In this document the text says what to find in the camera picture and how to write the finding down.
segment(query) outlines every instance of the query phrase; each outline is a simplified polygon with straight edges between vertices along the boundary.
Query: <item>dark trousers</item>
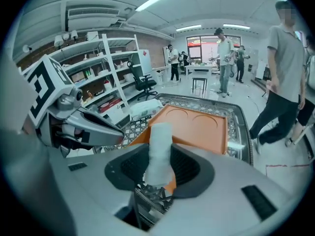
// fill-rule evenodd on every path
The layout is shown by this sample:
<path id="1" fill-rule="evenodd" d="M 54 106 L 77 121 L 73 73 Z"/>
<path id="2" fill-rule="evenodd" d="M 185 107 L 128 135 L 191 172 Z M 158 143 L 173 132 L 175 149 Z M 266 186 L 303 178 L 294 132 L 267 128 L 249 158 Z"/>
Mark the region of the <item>dark trousers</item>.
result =
<path id="1" fill-rule="evenodd" d="M 241 60 L 238 60 L 236 62 L 237 65 L 237 76 L 236 80 L 242 81 L 243 75 L 244 75 L 244 62 Z"/>
<path id="2" fill-rule="evenodd" d="M 294 124 L 298 105 L 270 91 L 265 109 L 250 129 L 251 139 L 257 138 L 261 129 L 275 118 L 278 118 L 278 125 L 262 133 L 259 136 L 260 143 L 271 144 L 286 137 Z"/>
<path id="3" fill-rule="evenodd" d="M 171 80 L 173 80 L 174 74 L 175 74 L 176 75 L 176 80 L 178 81 L 179 80 L 178 63 L 177 64 L 171 64 L 171 66 L 172 66 L 172 69 L 171 69 L 171 72 L 172 72 Z"/>

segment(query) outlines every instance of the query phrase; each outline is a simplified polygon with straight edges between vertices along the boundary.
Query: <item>hair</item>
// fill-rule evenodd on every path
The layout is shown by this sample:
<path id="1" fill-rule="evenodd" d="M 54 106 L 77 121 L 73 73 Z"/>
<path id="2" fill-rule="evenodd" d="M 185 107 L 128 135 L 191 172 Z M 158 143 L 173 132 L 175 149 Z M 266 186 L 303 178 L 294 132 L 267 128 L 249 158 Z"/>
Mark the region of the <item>hair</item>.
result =
<path id="1" fill-rule="evenodd" d="M 218 36 L 220 33 L 223 33 L 223 30 L 221 28 L 217 28 L 214 35 Z"/>
<path id="2" fill-rule="evenodd" d="M 307 35 L 306 40 L 309 42 L 310 47 L 315 50 L 315 38 L 312 35 Z"/>
<path id="3" fill-rule="evenodd" d="M 292 5 L 289 1 L 278 1 L 276 2 L 276 10 L 282 10 L 282 9 L 291 9 Z"/>

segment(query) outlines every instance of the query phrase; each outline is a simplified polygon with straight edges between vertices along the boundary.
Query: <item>rolled white cloth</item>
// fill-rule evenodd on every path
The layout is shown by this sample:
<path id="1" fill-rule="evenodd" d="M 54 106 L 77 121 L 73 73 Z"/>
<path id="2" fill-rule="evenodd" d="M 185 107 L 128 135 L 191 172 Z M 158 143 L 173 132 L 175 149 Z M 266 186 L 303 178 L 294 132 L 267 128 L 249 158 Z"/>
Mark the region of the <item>rolled white cloth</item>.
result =
<path id="1" fill-rule="evenodd" d="M 167 122 L 157 123 L 151 127 L 149 165 L 144 181 L 155 187 L 163 187 L 172 180 L 170 164 L 172 145 L 172 125 Z"/>

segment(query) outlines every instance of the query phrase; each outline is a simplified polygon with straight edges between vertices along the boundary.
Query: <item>jeans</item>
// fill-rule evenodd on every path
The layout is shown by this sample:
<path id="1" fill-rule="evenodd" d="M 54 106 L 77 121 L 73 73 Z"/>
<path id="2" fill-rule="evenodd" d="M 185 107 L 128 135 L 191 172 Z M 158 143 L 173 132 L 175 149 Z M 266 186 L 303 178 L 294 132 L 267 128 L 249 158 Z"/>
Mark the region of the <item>jeans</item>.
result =
<path id="1" fill-rule="evenodd" d="M 171 80 L 173 80 L 174 78 L 174 74 L 176 75 L 176 80 L 179 81 L 179 73 L 178 73 L 178 63 L 177 64 L 171 64 L 172 68 L 171 68 Z"/>
<path id="2" fill-rule="evenodd" d="M 223 93 L 227 93 L 227 83 L 230 78 L 231 68 L 231 65 L 220 66 L 220 90 Z"/>
<path id="3" fill-rule="evenodd" d="M 275 118 L 278 118 L 278 125 L 262 133 L 259 136 L 259 142 L 271 144 L 286 137 L 294 124 L 298 105 L 296 102 L 291 102 L 269 91 L 266 107 L 250 129 L 251 139 L 257 138 L 261 129 Z"/>
<path id="4" fill-rule="evenodd" d="M 244 75 L 244 62 L 241 60 L 238 60 L 236 62 L 237 65 L 237 76 L 236 76 L 236 80 L 242 81 L 243 75 Z"/>

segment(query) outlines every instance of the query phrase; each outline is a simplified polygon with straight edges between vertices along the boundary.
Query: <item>air conditioner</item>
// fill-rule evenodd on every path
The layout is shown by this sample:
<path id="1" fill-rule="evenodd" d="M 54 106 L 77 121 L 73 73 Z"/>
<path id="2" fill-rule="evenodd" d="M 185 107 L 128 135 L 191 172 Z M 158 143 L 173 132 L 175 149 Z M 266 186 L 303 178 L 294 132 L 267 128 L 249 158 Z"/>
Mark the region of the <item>air conditioner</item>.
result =
<path id="1" fill-rule="evenodd" d="M 110 27 L 117 23 L 119 10 L 85 7 L 68 10 L 68 31 Z"/>

